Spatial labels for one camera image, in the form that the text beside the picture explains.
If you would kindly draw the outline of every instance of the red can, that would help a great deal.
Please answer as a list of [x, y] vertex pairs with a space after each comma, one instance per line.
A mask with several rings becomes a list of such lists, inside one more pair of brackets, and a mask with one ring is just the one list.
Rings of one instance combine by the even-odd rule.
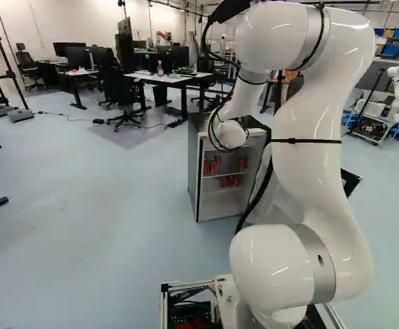
[[234, 185], [234, 176], [228, 176], [228, 186]]
[[215, 156], [216, 159], [216, 172], [219, 172], [219, 167], [221, 166], [221, 156]]
[[242, 177], [241, 177], [241, 175], [236, 175], [236, 176], [234, 177], [234, 185], [240, 186], [240, 185], [241, 185], [241, 182], [242, 182]]
[[221, 187], [225, 188], [228, 185], [228, 176], [221, 177]]
[[210, 173], [216, 173], [216, 160], [215, 159], [212, 159], [211, 160], [211, 162], [210, 162], [210, 168], [209, 168], [209, 171], [210, 171]]
[[203, 167], [202, 167], [202, 173], [203, 173], [203, 175], [207, 175], [207, 174], [208, 174], [208, 170], [209, 170], [209, 168], [208, 168], [208, 161], [207, 161], [207, 160], [204, 160], [204, 164], [203, 164]]
[[239, 158], [239, 162], [238, 162], [238, 168], [239, 171], [243, 171], [245, 168], [245, 161], [243, 158]]

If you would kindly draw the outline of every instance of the black office chair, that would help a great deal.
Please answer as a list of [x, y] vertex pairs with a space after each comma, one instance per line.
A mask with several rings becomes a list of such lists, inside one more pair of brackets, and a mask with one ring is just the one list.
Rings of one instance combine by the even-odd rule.
[[114, 127], [114, 131], [118, 132], [119, 127], [123, 123], [131, 121], [140, 127], [141, 122], [136, 118], [143, 120], [145, 118], [143, 110], [133, 110], [133, 105], [138, 101], [137, 90], [134, 82], [123, 76], [123, 71], [120, 66], [102, 65], [101, 66], [102, 87], [104, 89], [107, 99], [110, 101], [108, 107], [117, 103], [119, 108], [124, 107], [123, 114], [107, 120], [109, 125], [112, 121], [119, 121]]
[[[213, 61], [206, 56], [206, 54], [202, 51], [201, 47], [198, 45], [198, 41], [193, 32], [189, 32], [189, 37], [191, 38], [191, 44], [193, 45], [193, 49], [196, 52], [197, 57], [197, 71], [205, 72], [205, 73], [213, 73]], [[208, 88], [214, 86], [216, 84], [215, 81], [208, 84]], [[199, 97], [192, 97], [191, 102], [196, 99], [200, 99]], [[213, 103], [216, 101], [216, 98], [211, 98], [204, 96], [204, 100], [208, 103]]]
[[38, 82], [38, 80], [41, 79], [41, 70], [37, 65], [37, 63], [32, 59], [32, 57], [27, 51], [23, 51], [24, 45], [22, 46], [22, 43], [17, 44], [17, 48], [19, 49], [19, 51], [15, 53], [15, 56], [19, 62], [18, 68], [20, 73], [24, 77], [27, 77], [35, 81], [34, 84], [31, 84], [30, 86], [25, 86], [26, 90], [45, 87], [46, 86], [45, 84], [40, 84]]

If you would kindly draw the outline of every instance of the desk leg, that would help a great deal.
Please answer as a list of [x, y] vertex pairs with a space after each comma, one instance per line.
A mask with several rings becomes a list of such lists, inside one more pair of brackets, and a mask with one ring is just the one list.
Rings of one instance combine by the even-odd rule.
[[189, 118], [189, 114], [187, 112], [187, 92], [186, 86], [181, 89], [181, 116], [183, 117], [183, 121], [186, 121]]
[[145, 85], [145, 83], [143, 81], [140, 81], [138, 83], [138, 96], [140, 97], [140, 107], [143, 112], [145, 112], [146, 110], [149, 110], [151, 108], [151, 106], [146, 106], [144, 85]]
[[199, 85], [199, 111], [204, 111], [204, 98], [206, 96], [206, 87], [203, 84]]
[[269, 98], [269, 92], [270, 92], [270, 90], [271, 90], [271, 83], [269, 83], [268, 82], [268, 85], [267, 85], [267, 91], [265, 91], [265, 98], [264, 98], [264, 100], [263, 100], [263, 105], [262, 105], [262, 110], [261, 110], [261, 113], [264, 113], [267, 109], [268, 109], [268, 105], [267, 105], [267, 102], [268, 102], [268, 98]]
[[79, 97], [79, 93], [77, 91], [76, 78], [70, 77], [70, 81], [71, 81], [71, 88], [73, 89], [73, 96], [75, 96], [75, 103], [71, 103], [70, 105], [74, 106], [75, 108], [79, 108], [81, 110], [86, 110], [87, 108], [82, 105], [81, 98]]

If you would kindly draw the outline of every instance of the white wall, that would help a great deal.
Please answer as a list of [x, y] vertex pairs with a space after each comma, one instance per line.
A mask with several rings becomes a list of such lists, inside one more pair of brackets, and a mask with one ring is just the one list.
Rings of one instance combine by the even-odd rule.
[[[126, 12], [131, 17], [134, 38], [137, 39], [138, 34], [141, 40], [150, 36], [147, 1], [126, 1]], [[87, 45], [96, 44], [115, 49], [117, 22], [123, 18], [122, 9], [115, 0], [0, 0], [0, 14], [12, 50], [7, 44], [1, 24], [0, 36], [15, 72], [18, 70], [12, 53], [16, 52], [16, 42], [23, 42], [35, 60], [54, 58], [54, 41], [86, 42]], [[171, 31], [176, 42], [184, 40], [184, 12], [153, 3], [150, 14], [154, 40], [158, 30]], [[191, 16], [191, 20], [187, 21], [188, 30], [194, 26]], [[0, 72], [4, 70], [0, 58]]]

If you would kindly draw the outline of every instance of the blue-gray floor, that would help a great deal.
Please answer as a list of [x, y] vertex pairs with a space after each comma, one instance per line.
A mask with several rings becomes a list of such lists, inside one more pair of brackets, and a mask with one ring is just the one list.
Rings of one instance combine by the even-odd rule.
[[[169, 92], [175, 107], [178, 95]], [[80, 119], [119, 113], [102, 111], [98, 97], [82, 98], [85, 112], [65, 93], [27, 100], [35, 111]], [[186, 125], [149, 130], [135, 147], [95, 129], [48, 114], [0, 119], [0, 197], [11, 200], [0, 207], [0, 329], [157, 328], [161, 282], [230, 270], [234, 219], [193, 219]], [[374, 253], [374, 278], [338, 311], [349, 328], [399, 328], [399, 143], [346, 137], [343, 167], [364, 177], [350, 201]]]

